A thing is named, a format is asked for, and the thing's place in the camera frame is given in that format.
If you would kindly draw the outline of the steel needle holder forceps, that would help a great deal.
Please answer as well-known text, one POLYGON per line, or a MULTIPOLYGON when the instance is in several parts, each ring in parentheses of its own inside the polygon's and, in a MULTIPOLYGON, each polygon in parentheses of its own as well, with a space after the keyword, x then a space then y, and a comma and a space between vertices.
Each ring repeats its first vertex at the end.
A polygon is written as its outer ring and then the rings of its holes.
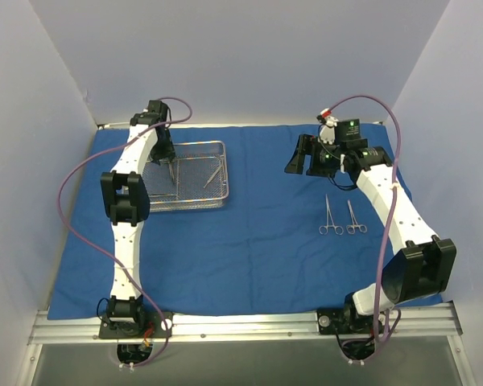
POLYGON ((172 160, 168 163, 169 175, 171 182, 174 186, 177 185, 178 182, 178 172, 179 172, 179 163, 177 160, 172 160))

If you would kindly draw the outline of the steel mesh instrument tray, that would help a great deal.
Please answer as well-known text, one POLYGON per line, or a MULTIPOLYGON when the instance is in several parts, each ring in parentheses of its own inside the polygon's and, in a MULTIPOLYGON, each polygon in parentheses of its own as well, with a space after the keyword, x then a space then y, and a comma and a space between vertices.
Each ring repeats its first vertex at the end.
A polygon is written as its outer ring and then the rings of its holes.
POLYGON ((150 199, 150 212, 214 209, 225 205, 229 197, 229 176, 225 144, 221 141, 175 144, 179 163, 178 182, 171 182, 168 164, 146 162, 142 178, 147 194, 177 194, 170 199, 150 199), (209 176, 221 165, 221 171, 204 189, 209 176))

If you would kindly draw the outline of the steel curved retractor instrument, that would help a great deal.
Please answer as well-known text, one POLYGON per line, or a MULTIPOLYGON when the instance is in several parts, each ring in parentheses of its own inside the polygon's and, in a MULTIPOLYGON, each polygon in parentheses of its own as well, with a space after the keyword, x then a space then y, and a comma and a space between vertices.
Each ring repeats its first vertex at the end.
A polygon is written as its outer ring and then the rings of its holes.
POLYGON ((218 175, 218 173, 221 171, 221 165, 209 176, 208 180, 204 184, 203 188, 205 189, 218 175))

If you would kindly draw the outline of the steel hemostat clamp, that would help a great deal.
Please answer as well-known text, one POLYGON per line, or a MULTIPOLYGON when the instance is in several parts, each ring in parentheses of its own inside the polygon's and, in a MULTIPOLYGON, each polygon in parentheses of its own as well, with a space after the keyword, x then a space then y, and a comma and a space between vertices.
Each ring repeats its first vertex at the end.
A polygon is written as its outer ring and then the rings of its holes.
POLYGON ((350 216, 350 221, 351 223, 346 226, 346 231, 349 235, 354 235, 357 232, 360 233, 367 233, 367 227, 364 224, 360 224, 357 221, 357 217, 355 216, 354 210, 353 210, 353 205, 351 203, 351 200, 347 200, 347 207, 349 210, 349 216, 350 216))
POLYGON ((341 236, 344 233, 343 228, 336 224, 332 217, 332 209, 329 202, 328 195, 324 197, 325 201, 325 224, 320 225, 318 228, 319 234, 322 236, 328 235, 332 231, 335 235, 341 236))

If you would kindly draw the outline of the blue surgical drape cloth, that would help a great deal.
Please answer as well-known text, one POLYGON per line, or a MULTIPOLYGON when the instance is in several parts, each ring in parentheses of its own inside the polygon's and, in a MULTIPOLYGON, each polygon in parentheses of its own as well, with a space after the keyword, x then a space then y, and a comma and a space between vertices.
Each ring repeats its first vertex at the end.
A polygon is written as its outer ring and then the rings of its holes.
POLYGON ((140 242, 147 308, 181 314, 288 314, 338 307, 376 277, 382 222, 348 183, 284 172, 315 125, 187 128, 175 142, 225 144, 229 197, 213 210, 151 214, 140 242), (328 195, 344 233, 319 234, 328 195), (347 200, 367 233, 349 235, 347 200))

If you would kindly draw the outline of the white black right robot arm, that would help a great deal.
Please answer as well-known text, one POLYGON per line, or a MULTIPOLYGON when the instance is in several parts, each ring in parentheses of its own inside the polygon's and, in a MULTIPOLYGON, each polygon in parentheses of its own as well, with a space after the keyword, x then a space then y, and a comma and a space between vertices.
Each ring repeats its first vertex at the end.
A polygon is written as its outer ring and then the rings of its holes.
POLYGON ((358 332, 369 324, 370 316, 443 293, 456 246, 423 220, 399 182, 392 158, 362 137, 358 119, 320 116, 319 122, 316 135, 299 135, 285 172, 327 179, 338 172, 347 174, 352 182, 347 188, 358 189, 372 204, 384 226, 385 245, 394 254, 389 262, 380 256, 375 282, 346 298, 342 324, 358 332))

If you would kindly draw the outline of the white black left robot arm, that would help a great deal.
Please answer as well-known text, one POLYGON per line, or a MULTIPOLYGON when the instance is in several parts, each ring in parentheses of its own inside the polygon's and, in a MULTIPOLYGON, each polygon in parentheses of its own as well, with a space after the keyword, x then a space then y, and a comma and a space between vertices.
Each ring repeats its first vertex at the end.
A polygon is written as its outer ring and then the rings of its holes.
POLYGON ((140 240, 150 213, 150 198, 142 173, 147 161, 171 160, 175 151, 166 120, 169 107, 149 101, 146 109, 130 119, 125 148, 111 171, 101 175, 101 193, 114 235, 114 282, 105 320, 111 329, 128 337, 145 331, 147 313, 139 282, 140 240))

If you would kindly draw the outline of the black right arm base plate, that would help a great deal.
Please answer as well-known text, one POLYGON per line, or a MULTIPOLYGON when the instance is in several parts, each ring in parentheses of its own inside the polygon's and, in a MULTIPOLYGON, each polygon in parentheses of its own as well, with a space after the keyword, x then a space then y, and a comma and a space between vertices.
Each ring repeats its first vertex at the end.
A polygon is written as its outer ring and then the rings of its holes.
POLYGON ((316 322, 320 335, 372 335, 374 330, 374 317, 353 309, 319 308, 316 322))

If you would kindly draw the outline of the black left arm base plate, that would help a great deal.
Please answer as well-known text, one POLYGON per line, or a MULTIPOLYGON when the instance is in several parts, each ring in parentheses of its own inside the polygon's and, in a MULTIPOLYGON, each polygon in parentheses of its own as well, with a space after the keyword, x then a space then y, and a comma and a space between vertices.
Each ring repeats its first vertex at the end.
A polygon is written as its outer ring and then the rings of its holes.
POLYGON ((163 312, 165 322, 156 311, 147 311, 141 322, 132 318, 101 317, 99 339, 141 339, 144 337, 162 339, 171 336, 174 314, 163 312))

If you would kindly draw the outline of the aluminium front frame rail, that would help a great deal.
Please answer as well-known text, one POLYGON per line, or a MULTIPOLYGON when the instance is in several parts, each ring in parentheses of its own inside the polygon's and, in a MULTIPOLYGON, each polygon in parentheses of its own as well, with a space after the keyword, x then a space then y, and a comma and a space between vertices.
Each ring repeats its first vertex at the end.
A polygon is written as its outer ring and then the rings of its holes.
MULTIPOLYGON (((35 317, 30 344, 141 343, 142 338, 101 339, 98 318, 49 320, 46 312, 35 317)), ((407 307, 396 326, 394 337, 447 337, 463 334, 451 303, 407 307)), ((234 316, 173 317, 171 343, 237 342, 274 340, 334 339, 321 335, 315 312, 234 316)))

